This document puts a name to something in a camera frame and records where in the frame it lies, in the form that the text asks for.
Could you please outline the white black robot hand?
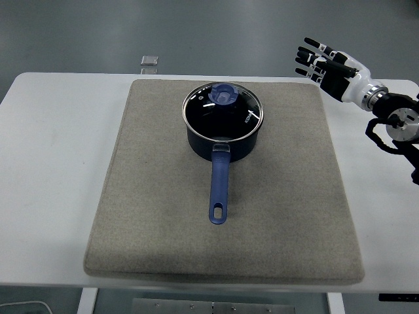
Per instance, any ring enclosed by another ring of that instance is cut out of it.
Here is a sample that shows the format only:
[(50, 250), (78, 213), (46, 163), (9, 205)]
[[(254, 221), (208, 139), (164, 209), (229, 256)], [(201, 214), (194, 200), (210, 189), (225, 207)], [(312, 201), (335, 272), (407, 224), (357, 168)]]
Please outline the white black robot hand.
[(301, 67), (295, 72), (319, 84), (335, 100), (371, 111), (369, 102), (382, 85), (371, 78), (369, 69), (347, 53), (314, 39), (306, 37), (304, 42), (310, 48), (298, 47), (295, 61)]

